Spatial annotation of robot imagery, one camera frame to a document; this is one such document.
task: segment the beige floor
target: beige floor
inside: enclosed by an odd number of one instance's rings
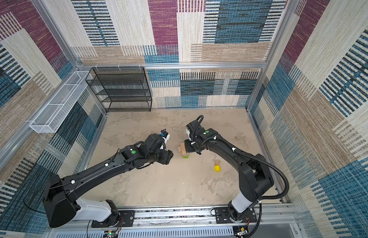
[[[186,125],[199,115],[201,125],[213,128],[239,148],[261,153],[244,109],[152,110],[109,114],[89,167],[114,155],[118,148],[145,140],[149,134],[167,129],[171,135],[167,149],[174,156],[168,165],[154,163],[142,169],[115,176],[91,189],[83,197],[90,200],[111,199],[117,206],[227,204],[239,192],[238,173],[221,157],[204,150],[183,159],[178,154],[180,142],[187,139]],[[214,171],[215,159],[221,171]],[[271,188],[266,195],[276,195]]]

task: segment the black mounting plate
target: black mounting plate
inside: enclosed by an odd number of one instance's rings
[[[122,227],[131,227],[131,226],[133,226],[134,215],[135,215],[134,210],[119,211],[119,214],[120,214],[120,217],[123,218]],[[105,222],[93,221],[91,223],[91,228],[104,228],[104,227],[109,227],[109,226],[107,226],[107,224]]]
[[[228,207],[216,207],[214,208],[214,212],[217,224],[234,223],[232,220],[230,220]],[[247,223],[247,217],[250,218],[250,222],[257,222],[257,216],[253,215],[253,213],[255,214],[254,209],[252,211],[248,210],[246,213],[246,217],[242,220],[241,223]]]
[[[186,139],[184,141],[184,145],[187,153],[196,152],[195,148],[191,145],[191,141],[189,139]]]

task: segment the wire mesh basket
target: wire mesh basket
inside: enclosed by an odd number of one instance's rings
[[[152,97],[143,67],[92,68],[87,84],[106,112],[151,111]]]
[[[89,71],[76,71],[29,125],[37,133],[55,133],[86,88]]]

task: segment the white wire basket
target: white wire basket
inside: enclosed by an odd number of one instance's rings
[[[85,90],[89,71],[76,71],[29,125],[37,133],[55,133]]]

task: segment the patterned wall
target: patterned wall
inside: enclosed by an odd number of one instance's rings
[[[146,70],[153,108],[245,107],[261,72],[249,69]]]
[[[30,0],[0,0],[0,148],[71,69]]]
[[[368,0],[301,0],[251,109],[309,237],[368,237]]]
[[[83,64],[264,61],[286,0],[45,0]]]
[[[50,176],[78,172],[103,114],[85,90],[58,131],[32,134],[0,171],[0,237],[40,237],[47,227],[45,214],[29,210],[23,197],[44,188]],[[31,207],[44,211],[38,193]]]

